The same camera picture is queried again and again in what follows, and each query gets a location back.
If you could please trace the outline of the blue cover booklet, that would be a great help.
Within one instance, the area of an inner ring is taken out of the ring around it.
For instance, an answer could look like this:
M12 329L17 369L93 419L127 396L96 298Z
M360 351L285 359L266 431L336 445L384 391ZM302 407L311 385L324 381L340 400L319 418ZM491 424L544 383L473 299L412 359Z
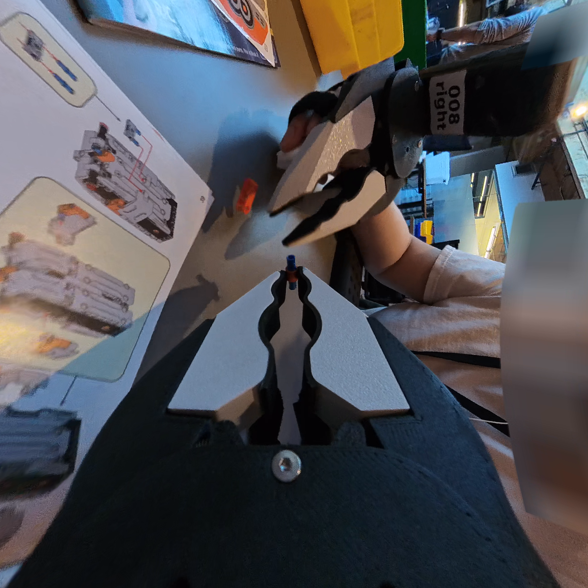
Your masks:
M205 52L269 68L212 1L78 1L93 25L158 35ZM278 65L281 63L275 48Z

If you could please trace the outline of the open white instruction booklet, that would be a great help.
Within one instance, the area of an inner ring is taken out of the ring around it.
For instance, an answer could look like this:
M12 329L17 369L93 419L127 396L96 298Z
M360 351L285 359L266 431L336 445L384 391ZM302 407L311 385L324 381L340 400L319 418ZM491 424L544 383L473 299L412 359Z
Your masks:
M212 203L39 1L1 1L1 409L136 374Z

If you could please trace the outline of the green plastic bin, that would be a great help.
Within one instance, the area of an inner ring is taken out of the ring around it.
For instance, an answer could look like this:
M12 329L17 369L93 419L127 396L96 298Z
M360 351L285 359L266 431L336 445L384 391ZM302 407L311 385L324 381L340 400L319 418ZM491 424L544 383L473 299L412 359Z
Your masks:
M410 59L420 70L426 67L427 1L401 1L404 45L395 62Z

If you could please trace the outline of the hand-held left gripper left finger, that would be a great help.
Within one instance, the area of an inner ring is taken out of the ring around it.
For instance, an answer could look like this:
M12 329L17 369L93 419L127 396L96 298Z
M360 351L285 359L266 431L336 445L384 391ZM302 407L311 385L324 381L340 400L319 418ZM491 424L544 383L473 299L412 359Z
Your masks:
M168 412L230 421L252 443L278 443L283 400L272 338L279 331L283 272L274 272L212 322Z

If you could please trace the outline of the orange grey sticker sheet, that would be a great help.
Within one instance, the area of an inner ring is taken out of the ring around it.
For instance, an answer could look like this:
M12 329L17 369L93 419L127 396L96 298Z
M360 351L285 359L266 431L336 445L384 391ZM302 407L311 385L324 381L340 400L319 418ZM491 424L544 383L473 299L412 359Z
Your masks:
M278 65L266 1L212 1L271 67Z

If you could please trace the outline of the grey desk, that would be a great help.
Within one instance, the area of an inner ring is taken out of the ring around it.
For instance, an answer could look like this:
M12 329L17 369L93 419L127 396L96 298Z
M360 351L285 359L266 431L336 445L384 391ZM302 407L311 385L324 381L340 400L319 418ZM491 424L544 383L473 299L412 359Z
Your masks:
M46 535L92 443L132 386L205 318L285 266L282 239L302 217L292 210L270 217L266 206L281 177L275 159L290 110L319 81L299 1L270 2L282 63L276 69L85 24L73 1L40 2L202 179L212 203L124 392L73 385L63 403L37 409L75 412L81 420L75 469L47 495L1 501L1 587ZM259 185L248 215L235 211L246 178Z

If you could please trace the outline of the dark toy assembly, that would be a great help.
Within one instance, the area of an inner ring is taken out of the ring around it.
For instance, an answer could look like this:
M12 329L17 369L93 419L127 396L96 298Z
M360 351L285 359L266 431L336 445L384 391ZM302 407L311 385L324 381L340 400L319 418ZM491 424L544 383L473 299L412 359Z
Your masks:
M75 412L1 410L1 501L44 496L74 471L81 420Z

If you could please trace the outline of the yellow plastic bin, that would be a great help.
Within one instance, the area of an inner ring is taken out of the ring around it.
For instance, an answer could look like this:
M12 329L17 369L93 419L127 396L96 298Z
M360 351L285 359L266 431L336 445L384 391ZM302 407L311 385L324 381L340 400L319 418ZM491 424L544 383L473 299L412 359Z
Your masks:
M300 1L321 73L347 77L400 53L401 1Z

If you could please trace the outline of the person's right forearm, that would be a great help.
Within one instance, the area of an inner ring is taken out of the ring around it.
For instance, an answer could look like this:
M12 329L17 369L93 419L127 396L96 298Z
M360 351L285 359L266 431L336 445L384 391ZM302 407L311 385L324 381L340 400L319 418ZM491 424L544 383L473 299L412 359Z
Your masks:
M364 267L380 283L408 298L424 302L430 273L440 250L410 234L392 202L377 215L351 227Z

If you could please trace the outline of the orange toy connector piece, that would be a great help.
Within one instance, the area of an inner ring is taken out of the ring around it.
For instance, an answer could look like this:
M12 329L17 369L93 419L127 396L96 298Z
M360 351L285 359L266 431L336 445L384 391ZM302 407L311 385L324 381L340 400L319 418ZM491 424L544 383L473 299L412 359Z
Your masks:
M235 211L244 215L250 214L258 189L259 185L256 181L251 178L246 178L238 190Z

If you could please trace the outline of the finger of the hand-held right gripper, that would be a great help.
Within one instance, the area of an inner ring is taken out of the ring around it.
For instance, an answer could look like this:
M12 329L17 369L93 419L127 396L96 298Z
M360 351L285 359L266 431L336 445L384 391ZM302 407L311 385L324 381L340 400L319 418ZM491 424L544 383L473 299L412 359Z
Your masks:
M305 215L316 213L327 200L317 188L320 179L333 175L343 156L371 143L375 113L372 98L366 98L339 122L315 127L295 153L269 202L269 213L295 208Z
M348 169L317 192L308 192L292 204L303 206L306 217L282 239L296 247L334 235L356 224L385 195L385 177L375 168Z

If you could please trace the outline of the person's right hand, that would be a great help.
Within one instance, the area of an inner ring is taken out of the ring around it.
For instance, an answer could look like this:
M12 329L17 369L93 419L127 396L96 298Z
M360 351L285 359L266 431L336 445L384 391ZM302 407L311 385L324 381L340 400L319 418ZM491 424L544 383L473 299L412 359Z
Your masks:
M292 118L281 140L280 151L292 152L302 145L310 132L322 122L322 117L314 111L306 111Z

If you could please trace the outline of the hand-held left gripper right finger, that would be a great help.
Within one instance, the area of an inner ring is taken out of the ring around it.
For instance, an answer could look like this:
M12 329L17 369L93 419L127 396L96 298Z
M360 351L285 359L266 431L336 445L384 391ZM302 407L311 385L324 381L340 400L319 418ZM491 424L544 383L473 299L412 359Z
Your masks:
M345 423L410 415L367 316L307 268L298 268L302 327L310 337L294 404L304 445L328 445Z

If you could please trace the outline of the person's pale shirt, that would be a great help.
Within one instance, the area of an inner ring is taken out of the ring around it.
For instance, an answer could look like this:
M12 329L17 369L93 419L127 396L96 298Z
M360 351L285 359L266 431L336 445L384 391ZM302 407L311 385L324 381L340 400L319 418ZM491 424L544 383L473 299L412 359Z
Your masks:
M505 266L445 247L433 265L424 304L405 301L374 313L408 349L500 357L500 305ZM501 372L421 356L448 387L506 420ZM492 457L506 496L528 538L561 587L587 587L587 536L525 511L509 437L473 422Z

